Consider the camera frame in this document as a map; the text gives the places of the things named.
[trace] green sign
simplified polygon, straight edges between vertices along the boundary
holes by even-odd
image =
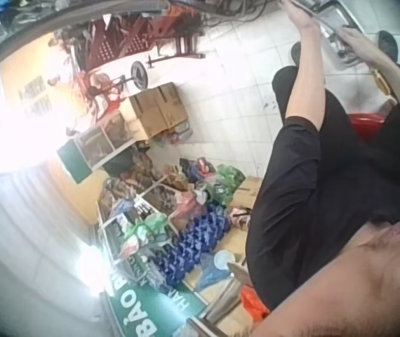
[[[133,257],[129,261],[137,275],[144,272]],[[184,284],[168,295],[153,289],[146,279],[129,284],[115,276],[112,285],[114,295],[109,296],[109,301],[126,337],[172,336],[186,319],[197,316],[206,306]]]

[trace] black pants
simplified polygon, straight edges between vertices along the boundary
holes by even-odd
[[[275,74],[272,82],[283,122],[297,73],[297,67],[285,67]],[[355,133],[342,104],[326,90],[320,143],[319,182],[333,176],[340,169],[369,162],[400,185],[400,104],[387,116],[373,141],[366,144]]]

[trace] orange plastic bag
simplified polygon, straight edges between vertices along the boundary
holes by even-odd
[[[270,311],[262,304],[258,295],[256,295],[255,289],[244,286],[241,290],[241,302],[246,310],[249,313],[251,318],[253,318],[253,322],[259,323],[266,318],[266,316],[270,313]]]

